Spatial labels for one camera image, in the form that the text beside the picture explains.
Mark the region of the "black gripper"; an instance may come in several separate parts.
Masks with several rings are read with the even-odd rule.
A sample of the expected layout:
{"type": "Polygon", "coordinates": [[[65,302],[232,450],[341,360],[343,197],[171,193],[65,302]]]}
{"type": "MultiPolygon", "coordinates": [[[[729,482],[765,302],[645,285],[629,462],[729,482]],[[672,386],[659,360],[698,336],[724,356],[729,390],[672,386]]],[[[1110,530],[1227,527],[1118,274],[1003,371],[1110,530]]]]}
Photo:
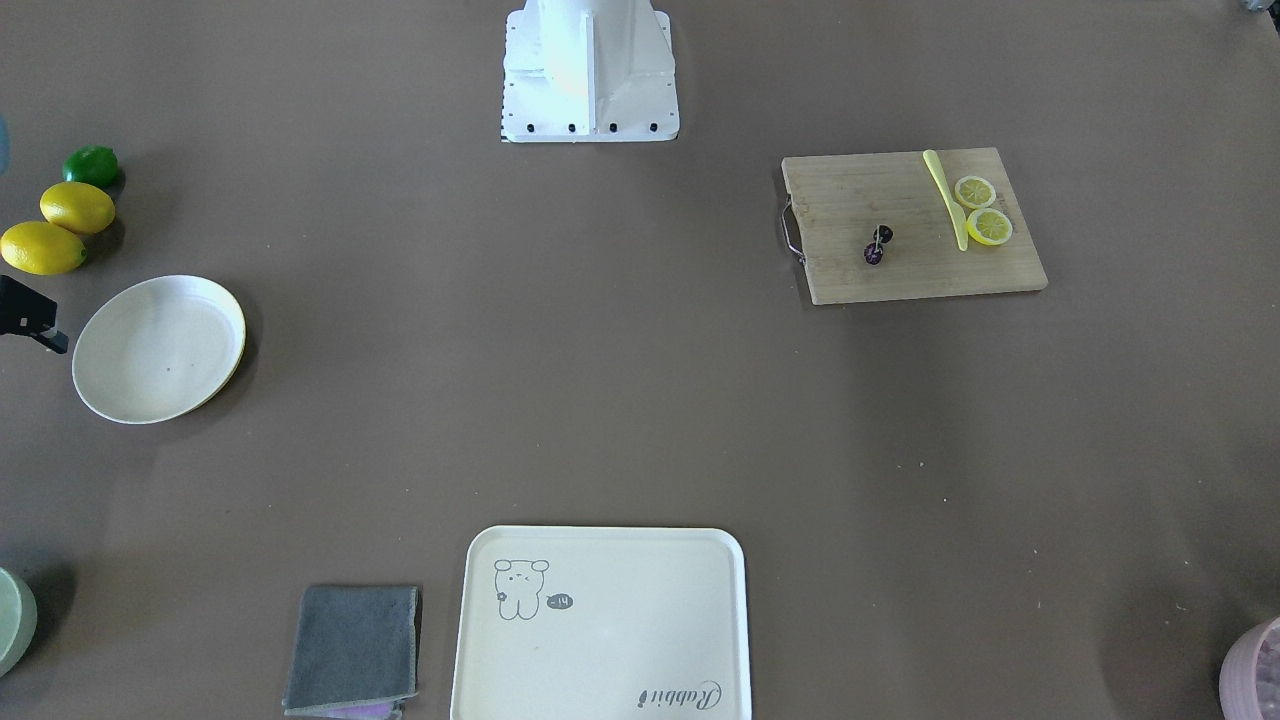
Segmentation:
{"type": "Polygon", "coordinates": [[[56,328],[58,304],[19,281],[1,275],[1,334],[29,337],[55,354],[68,351],[68,336],[56,328]]]}

